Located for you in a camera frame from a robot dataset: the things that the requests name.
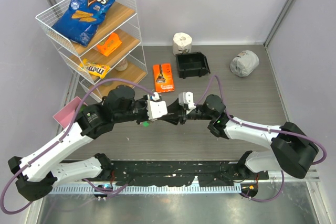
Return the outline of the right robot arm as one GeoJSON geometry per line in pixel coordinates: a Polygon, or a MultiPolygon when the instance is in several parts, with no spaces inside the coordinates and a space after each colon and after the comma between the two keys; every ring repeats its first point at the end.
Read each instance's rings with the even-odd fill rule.
{"type": "Polygon", "coordinates": [[[198,105],[176,99],[160,120],[174,125],[188,120],[206,120],[209,121],[207,128],[217,138],[242,140],[266,148],[264,152],[247,151],[240,158],[237,171],[244,179],[272,170],[303,179],[318,154],[318,147],[296,124],[262,125],[241,120],[228,115],[221,98],[213,94],[198,105]]]}

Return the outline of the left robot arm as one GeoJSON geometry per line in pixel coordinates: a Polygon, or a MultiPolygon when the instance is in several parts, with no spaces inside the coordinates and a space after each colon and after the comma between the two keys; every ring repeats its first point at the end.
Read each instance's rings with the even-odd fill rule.
{"type": "Polygon", "coordinates": [[[24,158],[12,157],[8,165],[16,175],[18,192],[28,201],[35,201],[68,182],[89,178],[108,180],[113,166],[105,154],[98,153],[79,162],[63,163],[63,160],[100,135],[112,131],[116,123],[148,120],[148,105],[161,100],[158,93],[138,100],[134,97],[135,91],[131,87],[119,85],[102,102],[80,109],[72,125],[35,153],[24,158]]]}

